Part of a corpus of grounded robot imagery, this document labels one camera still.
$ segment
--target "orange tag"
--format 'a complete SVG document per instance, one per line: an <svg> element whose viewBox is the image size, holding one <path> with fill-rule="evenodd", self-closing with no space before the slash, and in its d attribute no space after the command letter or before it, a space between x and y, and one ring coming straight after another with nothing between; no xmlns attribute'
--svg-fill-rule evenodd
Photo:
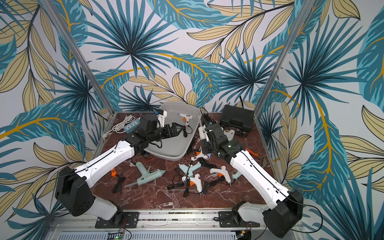
<svg viewBox="0 0 384 240"><path fill-rule="evenodd" d="M112 175L112 177L116 177L116 174L117 174L116 170L115 170L115 169L112 169L112 170L111 170L111 175Z"/></svg>

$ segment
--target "black mounting plate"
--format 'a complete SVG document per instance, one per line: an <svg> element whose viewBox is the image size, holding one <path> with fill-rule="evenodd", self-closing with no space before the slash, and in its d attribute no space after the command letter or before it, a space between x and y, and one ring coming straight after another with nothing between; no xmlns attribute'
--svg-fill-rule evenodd
<svg viewBox="0 0 384 240"><path fill-rule="evenodd" d="M218 212L218 217L220 219L220 227L247 227L247 222L241 221L237 216L233 214L232 211L222 211ZM252 227L260 227L259 223L251 222Z"/></svg>
<svg viewBox="0 0 384 240"><path fill-rule="evenodd" d="M123 212L122 219L127 219L124 228L136 228L139 219L139 212ZM104 220L100 217L97 218L95 228L117 228L109 220Z"/></svg>

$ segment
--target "black power cord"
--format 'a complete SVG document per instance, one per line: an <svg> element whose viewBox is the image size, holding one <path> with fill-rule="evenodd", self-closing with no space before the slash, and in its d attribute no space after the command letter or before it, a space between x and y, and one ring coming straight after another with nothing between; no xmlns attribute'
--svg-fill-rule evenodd
<svg viewBox="0 0 384 240"><path fill-rule="evenodd" d="M127 178L124 177L122 174L118 174L118 182L113 187L112 193L120 193L121 192L121 186L126 179Z"/></svg>

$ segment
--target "robotic arm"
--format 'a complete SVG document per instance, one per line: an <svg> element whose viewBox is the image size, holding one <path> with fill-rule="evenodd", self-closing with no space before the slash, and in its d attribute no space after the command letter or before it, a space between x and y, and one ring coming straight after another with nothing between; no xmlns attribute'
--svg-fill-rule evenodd
<svg viewBox="0 0 384 240"><path fill-rule="evenodd" d="M142 116L138 130L111 149L74 170L69 167L61 170L55 192L56 199L73 216L91 214L108 220L114 226L120 226L122 210L112 202L94 196L90 188L111 169L140 153L152 141L178 136L181 131L184 131L186 137L185 126L177 123L164 125L165 116L166 112L161 110L157 116ZM284 237L302 217L302 195L298 191L290 192L278 183L237 140L228 141L220 125L208 126L205 133L208 138L207 141L202 141L202 152L214 153L225 159L246 177L266 202L266 205L249 202L241 204L236 209L240 217L246 222L265 223L276 236Z"/></svg>

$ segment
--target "light blue glue gun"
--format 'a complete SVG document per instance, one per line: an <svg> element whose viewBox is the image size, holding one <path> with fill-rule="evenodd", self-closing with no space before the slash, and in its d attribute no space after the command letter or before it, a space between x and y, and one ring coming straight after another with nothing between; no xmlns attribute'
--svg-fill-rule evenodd
<svg viewBox="0 0 384 240"><path fill-rule="evenodd" d="M139 169L141 173L141 177L137 179L137 182L125 185L125 187L131 187L135 184L137 185L146 184L147 182L150 182L155 179L158 179L159 177L162 177L163 174L166 172L165 170L160 170L160 169L150 172L149 170L151 169L151 167L149 167L148 169L145 169L144 165L141 162L137 162L136 167Z"/></svg>

